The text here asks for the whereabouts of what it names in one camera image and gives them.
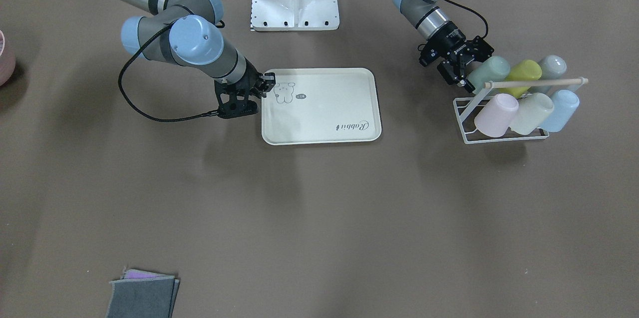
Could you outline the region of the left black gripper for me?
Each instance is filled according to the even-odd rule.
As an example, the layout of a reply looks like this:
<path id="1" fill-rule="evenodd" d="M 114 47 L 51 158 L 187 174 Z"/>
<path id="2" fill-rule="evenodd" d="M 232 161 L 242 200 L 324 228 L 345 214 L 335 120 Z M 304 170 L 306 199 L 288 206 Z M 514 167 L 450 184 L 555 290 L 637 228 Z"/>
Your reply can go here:
<path id="1" fill-rule="evenodd" d="M 436 59 L 442 58 L 443 61 L 438 64 L 437 70 L 446 83 L 473 93 L 475 86 L 466 74 L 466 66 L 471 63 L 468 62 L 470 57 L 465 54 L 466 41 L 466 36 L 457 26 L 443 26 L 427 39 L 420 50 L 418 61 L 427 67 Z"/>

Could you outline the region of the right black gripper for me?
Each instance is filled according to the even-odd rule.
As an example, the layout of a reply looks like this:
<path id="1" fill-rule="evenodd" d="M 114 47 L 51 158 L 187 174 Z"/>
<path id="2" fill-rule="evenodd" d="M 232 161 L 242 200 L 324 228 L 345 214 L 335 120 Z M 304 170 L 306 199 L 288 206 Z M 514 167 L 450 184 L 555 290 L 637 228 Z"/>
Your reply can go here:
<path id="1" fill-rule="evenodd" d="M 273 72 L 265 74 L 258 72 L 253 66 L 247 66 L 244 75 L 236 83 L 215 83 L 215 90 L 246 90 L 249 96 L 261 99 L 276 85 L 276 75 Z"/>

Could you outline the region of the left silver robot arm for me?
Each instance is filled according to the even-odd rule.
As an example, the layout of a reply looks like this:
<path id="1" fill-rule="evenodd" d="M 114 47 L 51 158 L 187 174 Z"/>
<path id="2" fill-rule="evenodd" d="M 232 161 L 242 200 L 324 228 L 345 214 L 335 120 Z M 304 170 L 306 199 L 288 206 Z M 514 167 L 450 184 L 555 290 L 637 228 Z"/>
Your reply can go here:
<path id="1" fill-rule="evenodd" d="M 438 0 L 393 0 L 393 4 L 425 39 L 418 48 L 419 63 L 427 67 L 442 58 L 437 69 L 448 84 L 468 92 L 475 90 L 467 77 L 466 66 L 492 57 L 494 49 L 486 42 L 486 36 L 468 40 L 438 6 Z"/>

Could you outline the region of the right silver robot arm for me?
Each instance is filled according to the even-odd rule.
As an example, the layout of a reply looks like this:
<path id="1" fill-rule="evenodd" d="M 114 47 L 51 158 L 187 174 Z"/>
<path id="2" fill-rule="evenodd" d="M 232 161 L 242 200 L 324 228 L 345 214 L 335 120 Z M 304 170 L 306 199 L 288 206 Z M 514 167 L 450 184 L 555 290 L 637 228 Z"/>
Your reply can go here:
<path id="1" fill-rule="evenodd" d="M 272 90 L 273 74 L 261 74 L 221 33 L 221 0 L 121 0 L 148 13 L 123 23 L 123 47 L 151 61 L 201 70 L 215 80 L 218 95 L 242 105 L 249 95 Z"/>

